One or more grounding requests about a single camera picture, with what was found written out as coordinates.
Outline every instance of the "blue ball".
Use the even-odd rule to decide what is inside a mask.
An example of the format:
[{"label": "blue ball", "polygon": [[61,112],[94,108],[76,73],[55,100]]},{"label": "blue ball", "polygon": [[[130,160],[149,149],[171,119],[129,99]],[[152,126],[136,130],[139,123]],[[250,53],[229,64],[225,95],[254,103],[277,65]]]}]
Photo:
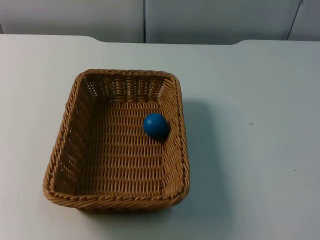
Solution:
[{"label": "blue ball", "polygon": [[164,116],[152,113],[144,118],[143,130],[150,137],[158,139],[168,136],[170,127]]}]

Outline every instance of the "woven basket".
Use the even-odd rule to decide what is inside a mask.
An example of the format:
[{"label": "woven basket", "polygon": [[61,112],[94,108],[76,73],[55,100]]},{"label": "woven basket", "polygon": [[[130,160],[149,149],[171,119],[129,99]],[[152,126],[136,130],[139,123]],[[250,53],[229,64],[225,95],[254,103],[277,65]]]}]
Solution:
[{"label": "woven basket", "polygon": [[[164,115],[165,141],[143,130]],[[159,210],[189,191],[178,79],[162,71],[90,69],[77,76],[43,180],[51,202],[89,212]]]}]

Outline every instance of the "basket bottom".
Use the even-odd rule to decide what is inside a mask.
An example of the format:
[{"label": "basket bottom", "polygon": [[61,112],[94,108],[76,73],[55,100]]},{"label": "basket bottom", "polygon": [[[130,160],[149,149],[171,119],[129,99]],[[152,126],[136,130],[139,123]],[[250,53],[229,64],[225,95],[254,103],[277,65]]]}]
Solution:
[{"label": "basket bottom", "polygon": [[77,195],[164,194],[164,145],[143,130],[143,120],[151,113],[162,113],[157,102],[95,106]]}]

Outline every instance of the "white background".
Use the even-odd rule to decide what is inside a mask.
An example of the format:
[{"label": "white background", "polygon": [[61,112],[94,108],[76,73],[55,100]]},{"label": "white background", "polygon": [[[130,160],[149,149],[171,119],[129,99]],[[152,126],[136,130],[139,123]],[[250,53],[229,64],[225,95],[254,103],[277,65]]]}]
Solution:
[{"label": "white background", "polygon": [[[320,239],[320,43],[103,43],[0,35],[0,239]],[[92,215],[42,182],[78,73],[162,70],[181,83],[190,192],[142,215]]]}]

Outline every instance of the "gray wall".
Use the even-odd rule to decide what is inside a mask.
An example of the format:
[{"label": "gray wall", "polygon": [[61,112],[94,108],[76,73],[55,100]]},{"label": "gray wall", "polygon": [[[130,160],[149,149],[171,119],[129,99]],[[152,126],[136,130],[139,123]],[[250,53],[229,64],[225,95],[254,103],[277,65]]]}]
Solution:
[{"label": "gray wall", "polygon": [[8,34],[85,35],[108,42],[143,42],[143,0],[0,0]]},{"label": "gray wall", "polygon": [[299,7],[300,1],[0,0],[0,25],[5,34],[84,35],[105,42],[319,41],[320,0]]},{"label": "gray wall", "polygon": [[320,41],[320,0],[303,1],[289,40]]},{"label": "gray wall", "polygon": [[299,0],[147,0],[146,42],[285,40]]}]

